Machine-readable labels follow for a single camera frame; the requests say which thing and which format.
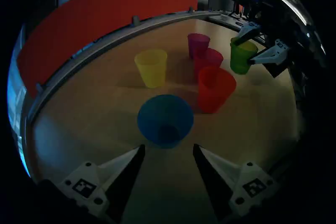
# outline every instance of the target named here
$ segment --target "plastic cup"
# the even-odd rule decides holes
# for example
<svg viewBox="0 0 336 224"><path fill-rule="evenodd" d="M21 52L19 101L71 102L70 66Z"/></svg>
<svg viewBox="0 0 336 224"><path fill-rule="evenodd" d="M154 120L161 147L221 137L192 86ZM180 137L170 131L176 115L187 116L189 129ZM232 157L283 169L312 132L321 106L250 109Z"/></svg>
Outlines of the plastic cup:
<svg viewBox="0 0 336 224"><path fill-rule="evenodd" d="M194 58L194 51L204 53L209 46L210 38L203 34L191 33L188 35L189 58Z"/></svg>
<svg viewBox="0 0 336 224"><path fill-rule="evenodd" d="M167 53L160 49L151 49L137 54L136 66L146 87L161 87L165 84Z"/></svg>
<svg viewBox="0 0 336 224"><path fill-rule="evenodd" d="M236 89L236 80L222 68L207 66L198 75L199 108L205 113L215 113Z"/></svg>
<svg viewBox="0 0 336 224"><path fill-rule="evenodd" d="M246 74L250 68L247 60L258 52L258 47L250 41L236 46L232 44L236 39L236 37L231 38L230 67L236 74Z"/></svg>
<svg viewBox="0 0 336 224"><path fill-rule="evenodd" d="M206 66L216 66L220 67L223 61L223 56L216 50L208 48L204 56L202 56L198 51L195 51L194 55L194 75L195 79L198 80L198 73L200 70Z"/></svg>
<svg viewBox="0 0 336 224"><path fill-rule="evenodd" d="M140 108L138 127L149 141L162 148L175 147L190 131L194 115L180 97L158 95Z"/></svg>

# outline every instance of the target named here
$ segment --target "desk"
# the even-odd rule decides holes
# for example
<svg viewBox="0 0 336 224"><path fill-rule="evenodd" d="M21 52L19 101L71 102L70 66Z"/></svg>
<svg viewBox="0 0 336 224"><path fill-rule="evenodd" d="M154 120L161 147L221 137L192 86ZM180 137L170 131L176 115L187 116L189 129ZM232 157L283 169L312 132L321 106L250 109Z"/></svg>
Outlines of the desk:
<svg viewBox="0 0 336 224"><path fill-rule="evenodd" d="M216 223L193 144L232 162L252 160L268 169L296 142L297 113L288 71L274 79L262 65L252 66L247 75L232 73L234 94L218 113L200 113L188 59L192 32L211 38L209 47L222 53L221 67L232 73L229 41L237 33L196 19L154 29L107 51L70 78L37 117L28 145L43 178L60 182L84 161L104 163L144 143L146 156L123 223ZM145 88L134 63L138 52L150 48L168 53L164 87ZM137 128L141 105L159 94L179 95L194 109L194 126L174 149L152 146Z"/></svg>
<svg viewBox="0 0 336 224"><path fill-rule="evenodd" d="M238 25L237 23L241 23L242 25L246 25L248 24L247 21L243 20L243 18L239 18L239 20L231 17L231 16L227 16L227 15L218 15L218 16L209 16L208 20L214 24L219 24L221 26L227 27L229 29L232 29L236 32L239 32L240 29L242 28L240 25ZM256 37L254 38L255 41L257 41L260 44L265 44L265 39L261 38L261 37Z"/></svg>

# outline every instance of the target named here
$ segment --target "ceiling light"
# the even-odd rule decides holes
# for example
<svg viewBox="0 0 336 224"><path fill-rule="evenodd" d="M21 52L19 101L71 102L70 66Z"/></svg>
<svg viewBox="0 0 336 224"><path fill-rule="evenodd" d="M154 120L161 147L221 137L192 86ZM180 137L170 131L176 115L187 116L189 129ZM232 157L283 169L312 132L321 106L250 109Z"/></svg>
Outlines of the ceiling light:
<svg viewBox="0 0 336 224"><path fill-rule="evenodd" d="M323 48L323 46L322 46L322 44L321 44L321 49L322 49L322 51L324 52L324 54L326 53L326 51L324 50L324 48Z"/></svg>
<svg viewBox="0 0 336 224"><path fill-rule="evenodd" d="M301 21L304 23L304 25L307 25L306 19L303 17L301 12L295 8L288 0L282 0L294 13L301 19Z"/></svg>

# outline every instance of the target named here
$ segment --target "green plastic cup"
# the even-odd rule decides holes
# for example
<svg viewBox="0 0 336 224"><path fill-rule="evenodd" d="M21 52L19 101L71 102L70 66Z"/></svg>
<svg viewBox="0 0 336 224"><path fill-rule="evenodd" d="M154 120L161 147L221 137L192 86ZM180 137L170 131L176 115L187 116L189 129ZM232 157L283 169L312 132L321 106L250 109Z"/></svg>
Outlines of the green plastic cup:
<svg viewBox="0 0 336 224"><path fill-rule="evenodd" d="M258 47L250 41L236 46L232 44L236 39L236 37L231 38L230 67L236 74L246 74L250 68L247 60L258 52Z"/></svg>

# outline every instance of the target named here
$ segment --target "orange partition wall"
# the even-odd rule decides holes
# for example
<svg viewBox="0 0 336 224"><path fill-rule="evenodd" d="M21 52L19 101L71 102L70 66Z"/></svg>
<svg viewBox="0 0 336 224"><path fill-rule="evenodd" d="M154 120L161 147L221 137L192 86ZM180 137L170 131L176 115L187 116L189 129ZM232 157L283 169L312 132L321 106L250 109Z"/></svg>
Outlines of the orange partition wall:
<svg viewBox="0 0 336 224"><path fill-rule="evenodd" d="M197 0L70 0L46 17L31 33L18 59L22 80L34 98L74 53L92 41L140 20L197 9Z"/></svg>

